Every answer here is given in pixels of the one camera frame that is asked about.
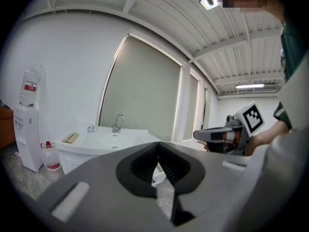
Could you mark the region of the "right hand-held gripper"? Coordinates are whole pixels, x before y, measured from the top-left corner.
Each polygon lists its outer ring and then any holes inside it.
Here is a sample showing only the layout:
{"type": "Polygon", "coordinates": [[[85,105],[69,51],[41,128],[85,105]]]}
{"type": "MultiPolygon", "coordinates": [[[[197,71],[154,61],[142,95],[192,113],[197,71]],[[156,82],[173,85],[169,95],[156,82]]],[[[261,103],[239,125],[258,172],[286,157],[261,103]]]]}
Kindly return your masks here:
{"type": "Polygon", "coordinates": [[[233,115],[226,117],[225,127],[197,130],[193,132],[196,140],[206,143],[224,142],[224,153],[232,155],[245,155],[248,144],[265,121],[256,106],[251,102],[233,115]]]}

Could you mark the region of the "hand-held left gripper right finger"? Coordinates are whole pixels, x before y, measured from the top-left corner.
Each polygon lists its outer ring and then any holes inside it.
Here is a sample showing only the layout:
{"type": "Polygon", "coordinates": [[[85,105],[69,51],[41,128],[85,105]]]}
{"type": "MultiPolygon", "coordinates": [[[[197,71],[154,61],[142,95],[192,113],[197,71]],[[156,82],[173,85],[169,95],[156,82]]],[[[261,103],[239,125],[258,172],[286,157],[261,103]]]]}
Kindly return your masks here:
{"type": "Polygon", "coordinates": [[[169,227],[244,227],[248,193],[241,184],[249,158],[159,142],[158,159],[174,187],[169,227]]]}

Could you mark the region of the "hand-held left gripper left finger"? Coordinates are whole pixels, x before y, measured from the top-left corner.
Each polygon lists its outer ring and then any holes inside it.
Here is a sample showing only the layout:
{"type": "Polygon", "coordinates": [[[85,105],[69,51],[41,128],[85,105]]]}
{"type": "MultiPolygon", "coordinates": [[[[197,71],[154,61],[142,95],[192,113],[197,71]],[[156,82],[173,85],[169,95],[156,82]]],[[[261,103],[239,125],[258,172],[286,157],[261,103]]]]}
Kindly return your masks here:
{"type": "Polygon", "coordinates": [[[179,146],[153,142],[90,159],[39,197],[56,232],[176,232],[157,203],[153,173],[176,162],[179,146]]]}

